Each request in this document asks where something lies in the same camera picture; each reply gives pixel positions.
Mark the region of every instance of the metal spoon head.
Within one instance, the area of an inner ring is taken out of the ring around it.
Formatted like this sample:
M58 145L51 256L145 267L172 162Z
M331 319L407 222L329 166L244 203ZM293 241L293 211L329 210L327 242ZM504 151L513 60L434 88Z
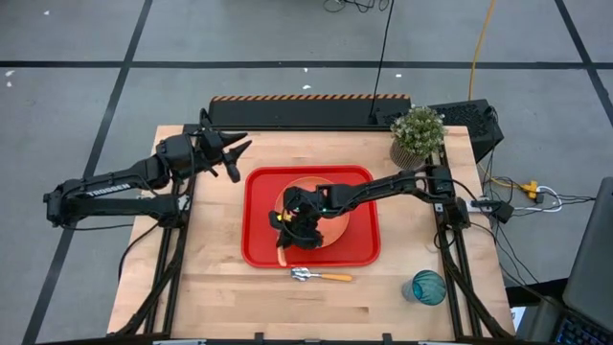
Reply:
M292 278L297 279L301 282L310 278L310 272L308 271L308 268L305 267L294 267L291 269L290 274Z

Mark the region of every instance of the laptop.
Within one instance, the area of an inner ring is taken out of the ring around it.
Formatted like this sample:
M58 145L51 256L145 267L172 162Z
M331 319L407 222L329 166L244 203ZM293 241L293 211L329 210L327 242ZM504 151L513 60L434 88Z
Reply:
M613 177L602 180L562 299L592 322L562 314L551 340L613 344Z

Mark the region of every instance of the white cable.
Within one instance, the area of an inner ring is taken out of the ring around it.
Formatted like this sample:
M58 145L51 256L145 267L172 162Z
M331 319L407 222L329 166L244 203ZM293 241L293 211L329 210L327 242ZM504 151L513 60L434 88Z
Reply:
M548 190L551 192L557 200L557 207L555 209L540 209L536 207L515 207L515 210L524 210L524 211L537 211L537 212L547 212L547 213L555 213L562 211L562 199L559 198L556 191L547 187L547 186L538 186L536 187L536 191L540 192L540 190Z

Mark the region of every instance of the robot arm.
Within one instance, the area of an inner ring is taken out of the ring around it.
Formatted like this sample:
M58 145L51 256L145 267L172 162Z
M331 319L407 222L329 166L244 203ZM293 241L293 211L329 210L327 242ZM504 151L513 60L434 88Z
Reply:
M417 181L420 180L425 182L426 188L418 187ZM294 244L303 249L314 249L322 243L322 236L316 229L320 218L332 219L364 202L397 195L411 195L426 203L440 204L445 223L449 226L464 229L470 224L466 204L460 197L455 197L451 173L444 166L403 171L356 186L318 185L314 192L290 187L284 191L284 215L271 211L269 222L281 232L277 246Z
M130 189L159 190L170 183L180 184L186 178L206 171L217 176L213 166L223 163L233 182L240 181L237 161L249 147L247 141L233 149L227 146L244 138L247 133L228 134L212 129L204 109L200 113L201 128L195 133L174 135L160 141L155 154L131 168L83 179L70 179L45 194L47 220L54 226L68 226L89 216L147 215L172 226L177 219L180 201L177 195L156 195L144 199L98 198Z

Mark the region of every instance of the blue cup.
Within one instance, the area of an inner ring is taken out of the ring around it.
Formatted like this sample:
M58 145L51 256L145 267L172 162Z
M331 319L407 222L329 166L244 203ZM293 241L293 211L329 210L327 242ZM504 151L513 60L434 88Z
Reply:
M426 306L436 306L447 294L443 277L439 273L425 269L402 285L402 296L409 302L419 301Z

